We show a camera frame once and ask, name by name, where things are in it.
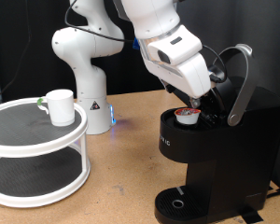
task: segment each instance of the mug handle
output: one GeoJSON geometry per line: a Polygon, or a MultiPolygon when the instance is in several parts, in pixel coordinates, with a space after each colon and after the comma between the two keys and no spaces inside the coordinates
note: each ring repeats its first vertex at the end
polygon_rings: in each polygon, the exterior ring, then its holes
{"type": "Polygon", "coordinates": [[[46,98],[45,96],[40,97],[40,98],[37,100],[37,106],[38,106],[39,109],[45,110],[46,113],[48,114],[48,113],[49,113],[49,110],[48,110],[46,107],[42,106],[42,104],[41,104],[44,100],[47,101],[47,98],[46,98]]]}

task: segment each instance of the two-tier stand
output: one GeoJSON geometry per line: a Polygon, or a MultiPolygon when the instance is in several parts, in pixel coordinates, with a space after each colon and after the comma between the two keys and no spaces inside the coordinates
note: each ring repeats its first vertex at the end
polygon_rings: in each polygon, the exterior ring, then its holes
{"type": "Polygon", "coordinates": [[[37,99],[0,105],[0,204],[5,206],[55,203],[90,174],[85,111],[75,104],[75,122],[55,127],[37,99]]]}

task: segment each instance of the wooden table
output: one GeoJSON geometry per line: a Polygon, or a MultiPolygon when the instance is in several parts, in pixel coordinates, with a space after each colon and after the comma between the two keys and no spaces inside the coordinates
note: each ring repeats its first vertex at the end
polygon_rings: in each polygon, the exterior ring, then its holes
{"type": "MultiPolygon", "coordinates": [[[[107,133],[87,137],[91,174],[70,197],[43,207],[14,209],[0,205],[3,223],[158,224],[155,197],[185,184],[187,165],[159,152],[160,115],[183,106],[166,91],[108,96],[117,124],[107,133]]],[[[280,196],[259,211],[262,223],[280,224],[280,196]]],[[[220,223],[244,223],[241,217],[220,223]]]]}

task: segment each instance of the coffee machine handle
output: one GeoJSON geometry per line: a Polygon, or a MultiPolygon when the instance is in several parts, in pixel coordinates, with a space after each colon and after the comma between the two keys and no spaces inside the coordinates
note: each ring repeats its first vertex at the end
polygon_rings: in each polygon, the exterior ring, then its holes
{"type": "Polygon", "coordinates": [[[252,48],[248,45],[238,44],[235,47],[224,49],[220,53],[224,63],[227,63],[228,60],[239,53],[244,55],[246,63],[245,81],[228,116],[230,126],[236,126],[240,123],[259,80],[259,64],[252,51],[252,48]]]}

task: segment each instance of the black coffee maker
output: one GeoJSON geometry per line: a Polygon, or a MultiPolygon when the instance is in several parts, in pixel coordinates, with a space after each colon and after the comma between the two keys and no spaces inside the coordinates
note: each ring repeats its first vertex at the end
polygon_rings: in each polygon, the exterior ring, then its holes
{"type": "MultiPolygon", "coordinates": [[[[248,217],[264,206],[280,144],[280,97],[256,87],[258,64],[249,46],[225,49],[220,57],[227,63],[238,54],[245,58],[245,78],[230,77],[204,96],[195,125],[179,123],[177,108],[161,115],[161,153],[188,164],[186,185],[156,198],[162,224],[248,217]]],[[[174,93],[189,102],[179,90],[174,93]]]]}

